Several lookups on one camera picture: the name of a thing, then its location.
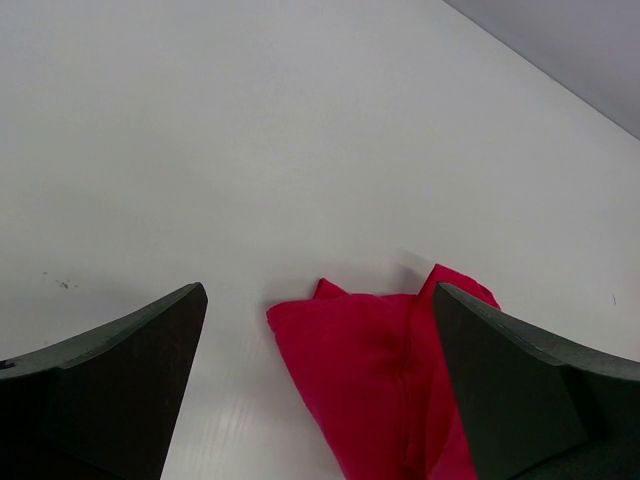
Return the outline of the magenta t shirt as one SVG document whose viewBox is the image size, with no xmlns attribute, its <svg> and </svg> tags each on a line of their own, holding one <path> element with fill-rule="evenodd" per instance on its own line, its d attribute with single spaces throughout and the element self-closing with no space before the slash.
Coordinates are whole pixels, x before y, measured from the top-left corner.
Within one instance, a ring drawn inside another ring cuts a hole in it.
<svg viewBox="0 0 640 480">
<path fill-rule="evenodd" d="M 496 307 L 476 280 L 437 264 L 416 294 L 349 293 L 321 279 L 267 323 L 348 479 L 474 479 L 433 299 L 448 283 Z"/>
</svg>

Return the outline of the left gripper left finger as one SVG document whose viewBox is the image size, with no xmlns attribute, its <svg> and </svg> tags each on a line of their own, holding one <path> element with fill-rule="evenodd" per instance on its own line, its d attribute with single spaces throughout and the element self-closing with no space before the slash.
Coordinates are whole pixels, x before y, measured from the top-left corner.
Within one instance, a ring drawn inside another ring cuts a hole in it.
<svg viewBox="0 0 640 480">
<path fill-rule="evenodd" d="M 188 284 L 2 361 L 2 478 L 160 478 L 207 303 L 203 285 Z"/>
</svg>

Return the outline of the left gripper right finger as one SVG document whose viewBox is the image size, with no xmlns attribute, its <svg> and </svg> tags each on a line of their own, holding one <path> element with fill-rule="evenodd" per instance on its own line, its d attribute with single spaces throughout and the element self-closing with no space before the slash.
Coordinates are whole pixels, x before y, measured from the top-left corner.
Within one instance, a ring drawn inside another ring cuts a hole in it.
<svg viewBox="0 0 640 480">
<path fill-rule="evenodd" d="M 481 479 L 636 479 L 639 365 L 437 285 L 446 365 Z"/>
</svg>

